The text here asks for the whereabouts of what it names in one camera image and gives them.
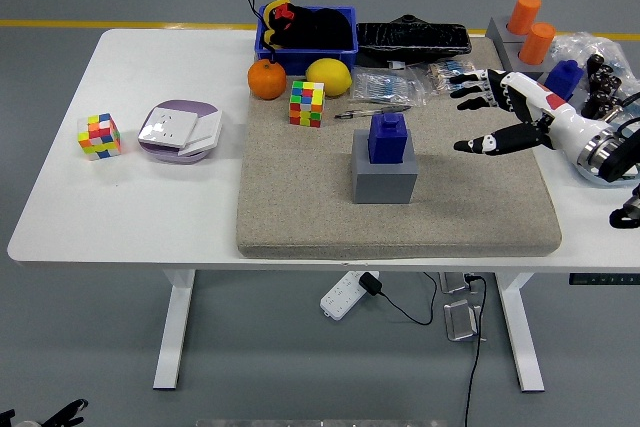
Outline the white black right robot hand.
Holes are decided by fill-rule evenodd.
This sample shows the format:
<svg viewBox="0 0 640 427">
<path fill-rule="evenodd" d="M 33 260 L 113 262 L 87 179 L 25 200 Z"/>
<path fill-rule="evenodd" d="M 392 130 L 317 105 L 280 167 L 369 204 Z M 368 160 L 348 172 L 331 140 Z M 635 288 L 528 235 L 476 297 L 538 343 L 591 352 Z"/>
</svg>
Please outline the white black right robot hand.
<svg viewBox="0 0 640 427">
<path fill-rule="evenodd" d="M 589 143 L 606 136 L 606 123 L 582 117 L 560 96 L 523 73 L 475 70 L 454 76 L 450 82 L 460 86 L 450 94 L 463 100 L 458 110 L 497 107 L 519 120 L 475 139 L 457 141 L 456 151 L 497 156 L 544 145 L 586 166 Z"/>
</svg>

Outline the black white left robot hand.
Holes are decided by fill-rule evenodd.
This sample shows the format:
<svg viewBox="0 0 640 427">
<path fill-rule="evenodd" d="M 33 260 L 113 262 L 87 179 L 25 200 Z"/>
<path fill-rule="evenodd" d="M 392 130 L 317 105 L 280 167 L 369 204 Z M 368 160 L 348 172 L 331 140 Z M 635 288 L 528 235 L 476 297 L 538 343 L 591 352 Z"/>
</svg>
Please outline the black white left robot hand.
<svg viewBox="0 0 640 427">
<path fill-rule="evenodd" d="M 16 423 L 16 426 L 34 426 L 34 427 L 73 427 L 78 426 L 84 421 L 81 412 L 89 405 L 86 399 L 77 399 L 60 411 L 52 415 L 49 419 L 38 422 L 34 420 L 24 420 Z"/>
</svg>

